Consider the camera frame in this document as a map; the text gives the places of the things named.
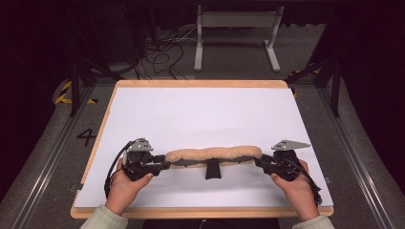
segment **metal stand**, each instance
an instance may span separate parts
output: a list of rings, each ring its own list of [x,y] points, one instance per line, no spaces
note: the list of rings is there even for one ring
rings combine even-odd
[[[197,15],[197,49],[194,70],[199,72],[203,65],[203,27],[272,27],[269,40],[265,40],[266,51],[275,72],[280,65],[273,50],[274,41],[283,16],[284,7],[277,11],[266,12],[235,12],[235,11],[203,11],[199,5]]]
[[[88,59],[78,57],[71,64],[71,80],[72,80],[72,111],[71,116],[75,116],[80,106],[80,79],[85,87],[93,87],[96,84],[96,78],[93,76],[90,68],[96,69],[99,72],[119,81],[125,79],[117,73],[113,73],[105,69],[95,62]]]
[[[291,76],[284,81],[290,84],[313,71],[320,69],[319,74],[313,80],[313,84],[317,88],[324,88],[329,80],[333,77],[332,88],[331,88],[331,98],[330,106],[336,117],[339,116],[338,111],[338,101],[339,101],[339,90],[340,90],[340,78],[341,78],[341,68],[339,66],[339,61],[337,58],[329,58],[322,60],[318,63],[307,66],[305,69],[299,73],[291,73]]]

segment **person's right hand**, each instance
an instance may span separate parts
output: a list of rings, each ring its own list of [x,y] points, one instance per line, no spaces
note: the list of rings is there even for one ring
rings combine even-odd
[[[308,164],[304,160],[300,160],[300,163],[308,172]],[[301,221],[319,216],[309,182],[304,175],[299,175],[293,181],[286,181],[276,174],[271,174],[270,176],[274,183],[284,191],[286,198],[297,212],[298,218]]]

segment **metal bracket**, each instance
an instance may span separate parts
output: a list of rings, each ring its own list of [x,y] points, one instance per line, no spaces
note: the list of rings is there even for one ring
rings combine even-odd
[[[78,193],[78,191],[80,191],[82,188],[83,188],[82,183],[75,183],[71,185],[69,191],[71,191],[72,193]]]
[[[325,181],[326,181],[327,183],[333,183],[333,180],[331,180],[330,177],[325,177]]]
[[[291,140],[282,140],[279,143],[275,144],[273,147],[271,147],[271,150],[289,151],[289,150],[307,148],[309,146],[310,146],[310,144],[307,144],[307,143],[291,141]]]
[[[135,140],[135,142],[128,148],[130,152],[143,152],[153,151],[153,147],[149,144],[149,141],[145,138]]]

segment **sleeve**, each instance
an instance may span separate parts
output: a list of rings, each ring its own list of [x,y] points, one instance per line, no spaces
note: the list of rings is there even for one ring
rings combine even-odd
[[[116,215],[104,205],[100,205],[80,229],[125,229],[127,225],[127,218]]]
[[[319,216],[293,226],[292,229],[334,229],[329,218]]]

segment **black cable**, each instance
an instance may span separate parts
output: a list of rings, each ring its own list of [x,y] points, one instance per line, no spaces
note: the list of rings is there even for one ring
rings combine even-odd
[[[112,73],[116,73],[116,74],[124,74],[124,73],[128,73],[128,72],[130,72],[131,70],[133,70],[134,69],[134,66],[136,66],[137,64],[136,64],[136,61],[134,61],[133,63],[131,63],[128,67],[125,67],[125,68],[123,68],[123,69],[120,69],[120,70],[116,70],[116,71],[111,71]]]
[[[284,159],[284,160],[286,162],[288,162],[289,164],[291,164],[292,166],[294,166],[296,169],[298,169],[298,171],[308,179],[309,186],[310,186],[310,189],[312,190],[313,198],[315,200],[315,204],[317,206],[320,205],[322,203],[322,198],[318,192],[321,191],[321,188],[319,188],[316,185],[315,181],[313,181],[313,179],[310,177],[308,172],[305,170],[304,166],[301,163],[299,165],[297,165],[288,159]]]
[[[148,44],[149,46],[153,46],[153,45],[157,45],[157,46],[156,46],[154,49],[153,49],[153,48],[149,48],[149,49],[148,49],[147,46],[145,46],[145,48],[148,49],[148,51],[153,51],[153,52],[166,52],[166,51],[170,50],[171,48],[173,48],[173,46],[169,47],[169,46],[170,46],[170,41],[171,41],[171,40],[168,40],[168,41],[160,41],[160,44],[153,44],[153,43],[151,42],[151,43]]]
[[[171,74],[175,79],[177,79],[177,77],[172,73],[172,68],[173,68],[173,66],[175,66],[175,65],[181,60],[182,56],[184,55],[184,50],[182,49],[181,45],[179,45],[178,43],[175,43],[175,44],[180,48],[180,50],[181,50],[181,56],[180,56],[172,65],[170,65],[170,67],[169,67],[169,72],[170,72],[170,74]]]
[[[187,79],[187,77],[185,77],[184,74],[179,73],[178,71],[174,71],[174,72],[176,72],[177,74],[181,75],[184,79]]]
[[[152,79],[152,77],[151,77],[151,76],[148,74],[148,72],[146,71],[146,68],[145,68],[145,66],[143,65],[143,61],[142,61],[142,60],[140,60],[140,65],[143,67],[146,76],[148,76],[150,79]]]
[[[167,41],[166,46],[163,49],[161,49],[160,51],[167,52],[167,51],[171,50],[173,47],[175,47],[175,43],[176,42],[173,42],[172,40]]]
[[[126,79],[126,78],[122,77],[121,75],[119,75],[119,74],[117,74],[117,73],[113,73],[113,72],[111,72],[110,70],[105,69],[104,67],[99,66],[97,63],[95,63],[95,62],[93,62],[93,61],[91,61],[91,60],[89,60],[89,59],[86,59],[86,58],[81,57],[81,58],[79,58],[79,60],[80,60],[82,63],[84,63],[84,64],[86,64],[86,65],[88,65],[88,66],[92,66],[93,68],[99,70],[100,72],[104,73],[105,75],[114,78],[115,80]]]
[[[163,61],[163,62],[160,62],[160,63],[157,63],[157,62],[156,62],[156,59],[157,59],[159,56],[161,56],[161,55],[167,56],[167,60],[166,60],[166,61]],[[164,64],[164,63],[169,62],[169,60],[170,60],[170,56],[169,56],[168,54],[166,54],[166,53],[159,53],[159,54],[155,55],[155,57],[153,58],[153,62],[152,62],[152,67],[153,67],[153,72],[154,72],[154,74],[159,74],[159,73],[161,73],[161,72],[164,71],[164,70],[160,70],[159,72],[156,72],[156,65],[157,65],[157,64]]]
[[[139,73],[139,71],[137,69],[137,66],[134,66],[134,72],[137,75],[137,79],[140,80],[140,73]]]
[[[123,148],[121,151],[119,151],[118,155],[116,156],[116,158],[114,159],[113,164],[110,167],[110,170],[108,171],[107,174],[107,178],[105,179],[105,183],[104,183],[104,192],[105,192],[105,197],[107,198],[108,195],[110,194],[110,185],[111,185],[111,173],[113,173],[114,167],[117,164],[117,161],[119,160],[119,157],[122,155],[122,153],[124,153],[124,151],[126,151],[132,144],[134,144],[135,141],[129,141]]]
[[[113,178],[113,177],[114,177],[114,175],[115,175],[117,172],[121,171],[121,170],[122,170],[122,168],[117,169],[115,172],[113,172],[113,173],[111,174],[111,178]]]

